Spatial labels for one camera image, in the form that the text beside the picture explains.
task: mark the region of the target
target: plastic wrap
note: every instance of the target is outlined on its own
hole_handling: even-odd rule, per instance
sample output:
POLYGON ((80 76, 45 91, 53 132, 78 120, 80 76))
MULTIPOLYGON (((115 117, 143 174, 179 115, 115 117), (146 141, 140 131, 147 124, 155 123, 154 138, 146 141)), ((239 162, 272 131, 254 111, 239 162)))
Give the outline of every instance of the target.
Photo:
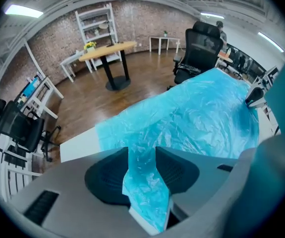
POLYGON ((123 193, 158 231, 164 230, 169 191, 155 168, 155 147, 224 158, 256 147, 258 117, 244 102, 248 89, 212 69, 96 125, 101 150, 129 148, 123 193))

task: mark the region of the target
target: gray surface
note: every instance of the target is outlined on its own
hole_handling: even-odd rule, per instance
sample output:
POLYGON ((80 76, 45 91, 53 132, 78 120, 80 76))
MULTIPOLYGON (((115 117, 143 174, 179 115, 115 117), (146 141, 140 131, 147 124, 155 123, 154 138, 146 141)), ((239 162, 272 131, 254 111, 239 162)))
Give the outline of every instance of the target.
POLYGON ((174 204, 187 216, 192 216, 223 185, 230 172, 217 169, 221 164, 234 166, 237 159, 217 158, 163 147, 181 158, 194 163, 200 170, 194 185, 185 193, 172 195, 174 204))
POLYGON ((248 176, 255 149, 241 153, 223 186, 193 216, 155 238, 218 238, 223 234, 228 210, 238 198, 248 176))
POLYGON ((10 203, 23 213, 47 189, 59 193, 42 224, 50 232, 64 237, 147 237, 127 207, 105 204, 85 186, 87 169, 117 150, 61 163, 21 190, 10 203))

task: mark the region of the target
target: white side table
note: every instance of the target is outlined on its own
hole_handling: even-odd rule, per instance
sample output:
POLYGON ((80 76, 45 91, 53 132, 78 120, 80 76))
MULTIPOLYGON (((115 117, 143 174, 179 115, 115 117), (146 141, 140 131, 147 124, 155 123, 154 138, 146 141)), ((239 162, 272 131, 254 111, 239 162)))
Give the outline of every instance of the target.
POLYGON ((159 39, 159 52, 161 54, 161 40, 168 40, 167 43, 167 50, 169 49, 169 41, 174 40, 176 41, 176 53, 178 52, 178 46, 180 45, 180 39, 175 37, 162 37, 162 36, 149 36, 149 51, 151 52, 151 39, 159 39))
MULTIPOLYGON (((79 51, 79 52, 76 52, 74 55, 66 58, 64 61, 62 61, 60 63, 60 66, 62 67, 62 69, 64 70, 65 74, 68 76, 69 80, 71 82, 74 82, 73 78, 71 77, 71 75, 73 75, 75 77, 75 73, 74 71, 72 70, 72 67, 70 66, 70 64, 76 60, 78 60, 82 55, 84 55, 84 51, 79 51)), ((92 67, 89 63, 89 61, 85 61, 86 62, 86 65, 90 71, 90 73, 93 73, 92 71, 92 67)))

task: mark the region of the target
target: black office chair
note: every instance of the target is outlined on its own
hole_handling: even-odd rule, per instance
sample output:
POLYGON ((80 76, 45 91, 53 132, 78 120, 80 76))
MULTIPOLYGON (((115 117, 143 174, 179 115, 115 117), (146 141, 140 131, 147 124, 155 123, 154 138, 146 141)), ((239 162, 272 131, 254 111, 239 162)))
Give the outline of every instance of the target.
POLYGON ((48 146, 52 144, 59 146, 50 141, 54 132, 61 127, 57 126, 52 132, 43 131, 44 119, 38 117, 34 112, 30 112, 36 119, 24 115, 14 101, 8 102, 0 99, 0 133, 11 137, 16 143, 15 150, 19 146, 25 147, 29 152, 35 152, 40 141, 43 141, 41 150, 46 160, 51 162, 52 158, 48 157, 48 146))
POLYGON ((195 77, 215 67, 217 55, 223 47, 219 29, 211 24, 197 21, 192 29, 185 31, 186 50, 184 59, 176 55, 173 59, 174 82, 195 77))

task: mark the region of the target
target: chair backrest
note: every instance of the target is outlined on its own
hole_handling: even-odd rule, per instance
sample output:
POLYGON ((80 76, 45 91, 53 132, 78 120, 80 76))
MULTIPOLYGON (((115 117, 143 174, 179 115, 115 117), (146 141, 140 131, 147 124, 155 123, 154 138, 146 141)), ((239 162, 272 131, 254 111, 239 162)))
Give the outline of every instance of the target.
POLYGON ((32 130, 33 119, 24 115, 14 101, 8 102, 0 116, 0 133, 25 142, 32 130))
POLYGON ((185 31, 186 51, 181 63, 200 70, 214 68, 217 55, 223 47, 219 29, 204 22, 196 22, 193 29, 185 31))

